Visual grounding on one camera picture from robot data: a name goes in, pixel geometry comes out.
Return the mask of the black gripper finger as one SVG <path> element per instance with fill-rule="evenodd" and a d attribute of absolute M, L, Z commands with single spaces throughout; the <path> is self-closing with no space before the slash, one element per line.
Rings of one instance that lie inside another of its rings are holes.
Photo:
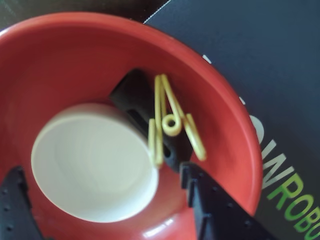
<path fill-rule="evenodd" d="M 179 167 L 181 188 L 193 209 L 198 240 L 274 240 L 205 170 L 192 162 Z"/>
<path fill-rule="evenodd" d="M 34 239 L 28 185 L 21 166 L 11 168 L 0 184 L 0 238 Z"/>

